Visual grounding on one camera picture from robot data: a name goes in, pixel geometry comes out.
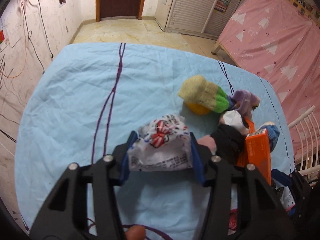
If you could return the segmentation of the operator hand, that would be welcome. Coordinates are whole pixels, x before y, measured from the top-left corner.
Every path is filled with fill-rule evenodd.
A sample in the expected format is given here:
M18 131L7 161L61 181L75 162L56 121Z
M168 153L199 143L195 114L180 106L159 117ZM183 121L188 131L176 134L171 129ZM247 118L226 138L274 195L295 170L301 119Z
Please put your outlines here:
M134 225L125 232L127 240L144 240L146 229L141 225Z

